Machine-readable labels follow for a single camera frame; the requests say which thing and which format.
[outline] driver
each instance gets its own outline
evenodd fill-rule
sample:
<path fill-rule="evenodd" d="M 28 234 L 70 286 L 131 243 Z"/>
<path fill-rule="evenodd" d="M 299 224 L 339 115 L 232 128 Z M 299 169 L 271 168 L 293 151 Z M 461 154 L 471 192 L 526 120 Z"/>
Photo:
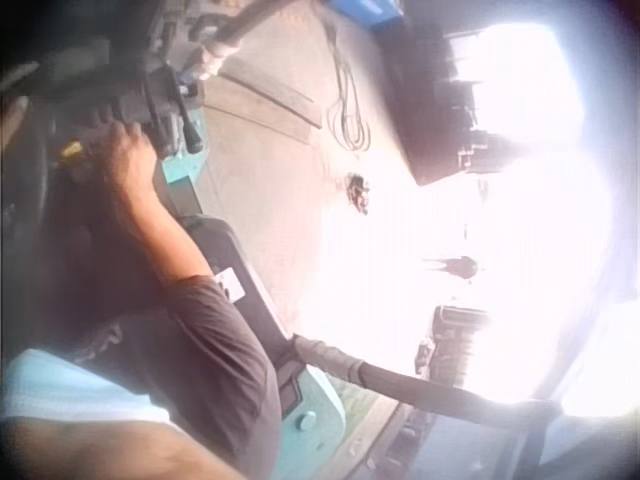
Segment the driver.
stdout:
<path fill-rule="evenodd" d="M 166 307 L 146 320 L 111 323 L 80 356 L 30 349 L 12 361 L 4 379 L 5 448 L 28 478 L 266 480 L 274 468 L 281 421 L 275 371 L 201 251 L 159 201 L 156 162 L 140 125 L 113 125 L 104 163 L 112 205 L 162 283 Z M 144 386 L 96 361 L 117 348 L 129 348 L 135 361 L 145 354 L 133 348 L 136 341 L 153 351 L 156 330 L 177 346 L 155 346 L 159 360 L 141 371 Z"/>

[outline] cable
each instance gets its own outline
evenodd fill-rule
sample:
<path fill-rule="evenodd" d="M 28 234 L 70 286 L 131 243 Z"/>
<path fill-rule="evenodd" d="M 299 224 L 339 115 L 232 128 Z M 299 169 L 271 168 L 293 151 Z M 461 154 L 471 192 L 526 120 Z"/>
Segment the cable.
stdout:
<path fill-rule="evenodd" d="M 371 132 L 368 123 L 363 120 L 358 100 L 358 90 L 351 72 L 351 66 L 338 49 L 336 26 L 316 12 L 324 27 L 336 69 L 338 99 L 327 110 L 327 124 L 338 144 L 351 152 L 364 152 L 371 144 Z"/>

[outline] teal panel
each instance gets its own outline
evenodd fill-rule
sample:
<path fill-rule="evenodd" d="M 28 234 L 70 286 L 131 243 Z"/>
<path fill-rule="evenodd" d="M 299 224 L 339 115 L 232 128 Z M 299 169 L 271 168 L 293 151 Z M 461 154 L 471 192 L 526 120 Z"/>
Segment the teal panel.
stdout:
<path fill-rule="evenodd" d="M 344 436 L 344 409 L 327 376 L 307 366 L 298 387 L 302 402 L 282 421 L 280 456 L 271 480 L 310 479 Z"/>
<path fill-rule="evenodd" d="M 189 177 L 195 185 L 198 175 L 207 161 L 209 156 L 209 139 L 207 137 L 207 128 L 204 119 L 204 108 L 200 107 L 189 112 L 189 118 L 196 127 L 196 131 L 202 138 L 203 148 L 200 153 L 194 155 L 187 152 L 182 136 L 182 120 L 180 122 L 180 142 L 178 153 L 173 157 L 169 157 L 162 162 L 162 171 L 167 179 L 167 183 L 173 183 L 184 177 Z"/>

